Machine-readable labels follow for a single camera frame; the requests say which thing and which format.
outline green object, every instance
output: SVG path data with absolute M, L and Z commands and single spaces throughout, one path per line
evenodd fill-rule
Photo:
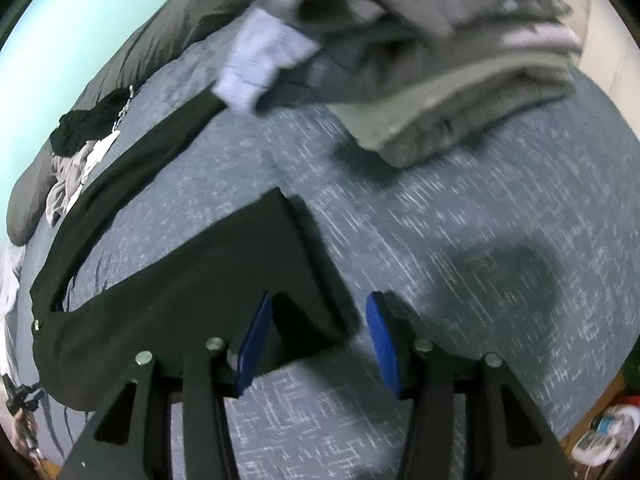
M 640 391 L 640 338 L 622 365 L 622 374 L 625 377 L 626 386 Z

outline white cloth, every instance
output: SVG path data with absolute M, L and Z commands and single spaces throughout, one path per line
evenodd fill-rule
M 80 186 L 82 172 L 86 165 L 86 158 L 94 148 L 95 140 L 88 140 L 85 145 L 72 157 L 53 155 L 51 158 L 51 173 L 56 176 L 54 184 L 47 196 L 45 216 L 53 227 L 66 211 L 70 197 Z
M 9 374 L 15 382 L 17 367 L 10 359 L 13 354 L 11 333 L 6 325 L 6 315 L 11 312 L 18 303 L 18 291 L 20 290 L 20 272 L 24 261 L 26 247 L 16 247 L 11 243 L 2 250 L 0 255 L 0 375 Z
M 115 130 L 103 140 L 98 140 L 98 142 L 95 143 L 94 148 L 91 150 L 91 153 L 87 155 L 84 171 L 82 172 L 82 177 L 80 178 L 80 185 L 73 193 L 73 195 L 69 197 L 68 203 L 66 204 L 65 211 L 67 213 L 71 211 L 71 208 L 74 206 L 74 204 L 78 200 L 78 197 L 82 193 L 82 188 L 84 188 L 84 184 L 86 184 L 86 181 L 89 178 L 89 174 L 91 173 L 92 169 L 95 168 L 98 163 L 104 158 L 104 155 L 106 155 L 106 153 L 109 151 L 109 148 L 116 141 L 119 135 L 120 130 Z

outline bed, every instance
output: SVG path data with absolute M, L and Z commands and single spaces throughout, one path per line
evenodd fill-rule
M 193 44 L 140 88 L 89 185 L 211 85 L 239 26 Z M 345 305 L 362 314 L 367 294 L 386 291 L 420 336 L 447 351 L 499 352 L 562 437 L 640 333 L 640 145 L 594 83 L 575 78 L 573 96 L 408 170 L 360 149 L 324 105 L 261 117 L 225 110 L 116 215 L 64 307 L 79 308 L 278 186 L 300 204 L 312 254 L 327 276 L 337 270 Z M 29 290 L 55 235 L 42 219 L 8 319 L 25 384 L 38 380 Z M 410 412 L 384 389 L 365 328 L 341 348 L 258 377 L 226 408 L 247 479 L 394 478 Z M 45 399 L 36 412 L 44 454 L 61 463 L 89 416 Z M 180 424 L 175 405 L 174 478 L 184 471 Z M 457 432 L 456 473 L 462 450 Z

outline black pants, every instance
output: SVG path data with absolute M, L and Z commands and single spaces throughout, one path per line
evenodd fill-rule
M 180 377 L 192 345 L 230 340 L 243 309 L 274 294 L 261 370 L 340 339 L 290 206 L 279 190 L 204 230 L 151 266 L 63 312 L 66 285 L 113 216 L 181 153 L 224 105 L 207 89 L 155 126 L 85 190 L 60 226 L 31 288 L 33 355 L 44 389 L 79 411 L 95 409 L 137 352 Z

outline dark gray pillow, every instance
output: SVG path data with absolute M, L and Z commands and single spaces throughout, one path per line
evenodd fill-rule
M 89 110 L 116 88 L 138 88 L 188 46 L 238 17 L 253 0 L 167 0 L 86 86 L 73 109 Z
M 26 244 L 44 213 L 47 195 L 56 183 L 51 173 L 51 144 L 44 143 L 36 158 L 14 185 L 6 210 L 6 233 L 11 243 Z
M 73 110 L 90 110 L 116 88 L 138 88 L 188 46 L 238 17 L 253 0 L 167 0 L 89 81 Z M 14 185 L 7 209 L 9 240 L 21 246 L 35 231 L 56 178 L 51 145 L 45 142 Z

